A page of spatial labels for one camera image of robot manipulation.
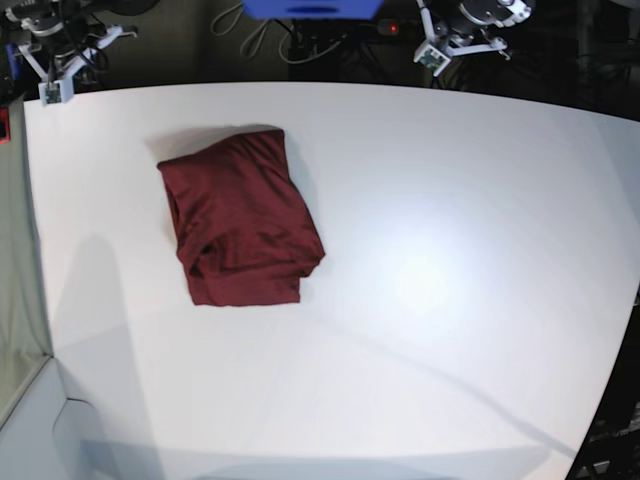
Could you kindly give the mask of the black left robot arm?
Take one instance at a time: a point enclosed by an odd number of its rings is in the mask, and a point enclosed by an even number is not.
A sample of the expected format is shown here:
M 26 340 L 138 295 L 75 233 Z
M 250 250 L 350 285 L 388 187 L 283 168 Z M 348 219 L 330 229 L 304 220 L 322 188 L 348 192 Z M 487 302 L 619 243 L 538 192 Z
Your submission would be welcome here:
M 507 43 L 489 29 L 510 28 L 527 21 L 535 1 L 417 1 L 425 39 L 414 62 L 497 52 L 506 54 Z

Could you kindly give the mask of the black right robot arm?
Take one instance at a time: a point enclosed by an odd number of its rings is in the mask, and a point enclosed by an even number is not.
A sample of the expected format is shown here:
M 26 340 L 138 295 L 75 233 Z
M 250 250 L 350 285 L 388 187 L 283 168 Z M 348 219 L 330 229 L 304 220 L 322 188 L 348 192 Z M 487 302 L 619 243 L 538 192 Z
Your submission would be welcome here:
M 1 43 L 9 59 L 30 66 L 45 82 L 76 76 L 90 82 L 109 69 L 105 49 L 123 36 L 136 36 L 127 25 L 108 25 L 103 12 L 137 17 L 153 9 L 155 1 L 3 1 Z

